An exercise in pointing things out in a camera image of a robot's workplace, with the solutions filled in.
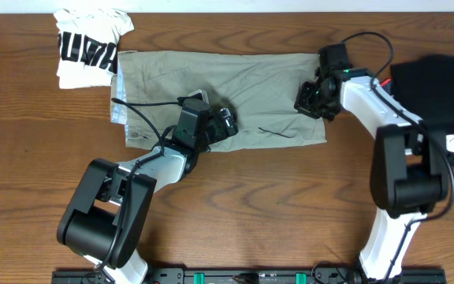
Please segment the olive green shorts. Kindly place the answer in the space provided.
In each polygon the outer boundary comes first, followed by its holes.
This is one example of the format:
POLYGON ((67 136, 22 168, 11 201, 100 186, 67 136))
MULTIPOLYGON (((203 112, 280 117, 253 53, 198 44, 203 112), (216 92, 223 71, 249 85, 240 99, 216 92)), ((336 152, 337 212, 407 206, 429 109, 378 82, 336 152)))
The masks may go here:
POLYGON ((216 109, 228 108, 239 132, 212 151, 288 148, 326 142, 322 119, 294 109, 299 89, 313 79, 316 54, 229 55, 178 51, 125 51, 111 82, 114 98, 134 103, 145 118, 113 104, 110 118, 125 127, 129 148, 151 149, 155 130, 178 122, 178 97, 207 92, 216 109))

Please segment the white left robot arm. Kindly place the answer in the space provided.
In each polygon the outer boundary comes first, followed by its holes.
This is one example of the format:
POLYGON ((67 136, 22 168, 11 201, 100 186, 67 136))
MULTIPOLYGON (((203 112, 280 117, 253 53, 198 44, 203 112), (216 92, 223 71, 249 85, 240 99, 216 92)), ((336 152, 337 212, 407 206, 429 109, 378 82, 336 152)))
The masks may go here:
POLYGON ((209 145, 237 134, 227 108, 182 110, 172 138, 127 162, 92 160, 58 225, 58 242, 93 263, 90 271, 55 271, 54 283, 143 283, 148 263, 137 251, 153 195, 190 174, 209 145))

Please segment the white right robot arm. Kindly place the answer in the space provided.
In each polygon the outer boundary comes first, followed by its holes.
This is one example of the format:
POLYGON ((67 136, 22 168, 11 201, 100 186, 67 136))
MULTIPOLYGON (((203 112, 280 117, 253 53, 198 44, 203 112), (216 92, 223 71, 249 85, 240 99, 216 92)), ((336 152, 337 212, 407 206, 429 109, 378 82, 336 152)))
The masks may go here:
POLYGON ((454 202, 445 134, 401 106, 368 69, 320 68, 317 75, 301 85, 295 109, 329 121, 346 110, 374 139, 370 194, 377 210, 349 281, 402 282, 402 260, 415 231, 454 202))

